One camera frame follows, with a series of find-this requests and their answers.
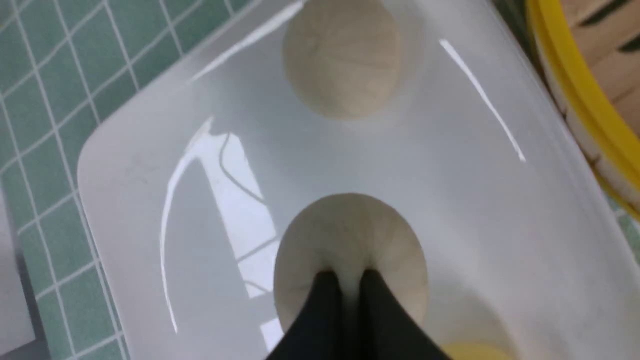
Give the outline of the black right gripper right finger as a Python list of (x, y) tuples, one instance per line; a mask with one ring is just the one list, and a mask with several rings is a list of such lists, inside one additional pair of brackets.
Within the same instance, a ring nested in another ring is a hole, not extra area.
[(374, 269), (366, 269), (359, 281), (358, 336), (362, 360), (450, 358), (403, 309)]

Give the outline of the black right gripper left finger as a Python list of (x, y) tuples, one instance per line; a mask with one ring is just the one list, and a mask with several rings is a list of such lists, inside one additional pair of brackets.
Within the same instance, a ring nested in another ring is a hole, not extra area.
[(332, 271), (316, 274), (300, 313), (268, 360), (342, 360), (343, 296)]

